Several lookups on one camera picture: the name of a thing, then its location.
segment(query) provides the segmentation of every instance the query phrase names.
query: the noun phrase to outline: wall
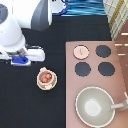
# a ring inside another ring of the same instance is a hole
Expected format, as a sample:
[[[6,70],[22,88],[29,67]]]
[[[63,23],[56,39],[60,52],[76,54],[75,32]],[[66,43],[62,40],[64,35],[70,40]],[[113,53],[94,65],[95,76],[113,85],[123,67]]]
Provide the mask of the wall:
[[[105,12],[111,30],[111,37],[115,40],[128,19],[128,0],[103,0]]]

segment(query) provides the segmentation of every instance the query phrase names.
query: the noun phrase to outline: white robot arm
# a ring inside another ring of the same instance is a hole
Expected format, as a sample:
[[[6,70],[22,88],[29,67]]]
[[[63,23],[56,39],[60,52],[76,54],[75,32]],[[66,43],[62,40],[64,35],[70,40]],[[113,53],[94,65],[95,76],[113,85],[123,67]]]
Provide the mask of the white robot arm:
[[[51,22],[49,0],[0,0],[0,60],[19,66],[44,61],[43,49],[27,46],[21,28],[42,31]]]

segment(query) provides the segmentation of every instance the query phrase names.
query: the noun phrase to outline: bowl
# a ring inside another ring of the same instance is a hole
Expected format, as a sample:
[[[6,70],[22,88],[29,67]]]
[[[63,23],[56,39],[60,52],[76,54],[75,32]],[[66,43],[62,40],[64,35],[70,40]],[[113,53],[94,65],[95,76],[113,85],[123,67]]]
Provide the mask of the bowl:
[[[50,74],[51,78],[47,79],[46,74]],[[51,90],[57,84],[57,76],[54,72],[47,70],[45,67],[40,69],[37,75],[37,85],[42,90]]]
[[[99,87],[87,87],[76,98],[76,112],[79,118],[91,127],[105,127],[114,118],[112,97]]]

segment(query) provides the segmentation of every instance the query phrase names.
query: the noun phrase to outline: pink stovetop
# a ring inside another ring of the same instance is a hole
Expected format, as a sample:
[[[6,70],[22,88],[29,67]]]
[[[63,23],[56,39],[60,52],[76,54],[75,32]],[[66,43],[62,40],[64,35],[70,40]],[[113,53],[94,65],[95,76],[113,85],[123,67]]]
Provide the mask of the pink stovetop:
[[[84,60],[79,60],[73,55],[73,50],[78,45],[84,45],[89,49],[89,56]],[[95,50],[98,45],[107,45],[111,48],[111,55],[106,58],[97,56]],[[75,65],[78,62],[87,62],[90,65],[91,72],[88,76],[81,77],[75,73]],[[115,73],[112,76],[101,75],[98,71],[98,65],[101,62],[112,63],[115,67]],[[97,86],[106,90],[115,103],[125,99],[126,88],[114,41],[66,43],[66,128],[90,128],[79,119],[75,110],[75,100],[78,93],[88,86]],[[128,128],[128,110],[123,112],[116,110],[113,121],[105,128]]]

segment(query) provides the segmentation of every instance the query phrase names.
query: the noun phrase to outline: burner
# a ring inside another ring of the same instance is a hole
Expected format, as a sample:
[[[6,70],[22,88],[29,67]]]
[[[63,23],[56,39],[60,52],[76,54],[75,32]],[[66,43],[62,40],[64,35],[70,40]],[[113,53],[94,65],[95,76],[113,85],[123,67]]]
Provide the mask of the burner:
[[[108,57],[111,54],[111,49],[106,45],[99,45],[96,48],[96,54],[100,57]]]
[[[86,62],[79,62],[75,66],[75,72],[79,76],[87,76],[91,71],[91,68]]]
[[[74,56],[77,58],[77,59],[80,59],[80,60],[83,60],[85,58],[87,58],[89,55],[89,50],[87,47],[83,46],[83,45],[80,45],[80,46],[77,46],[75,49],[74,49]]]
[[[100,63],[98,70],[103,76],[112,76],[115,72],[114,66],[109,62]]]

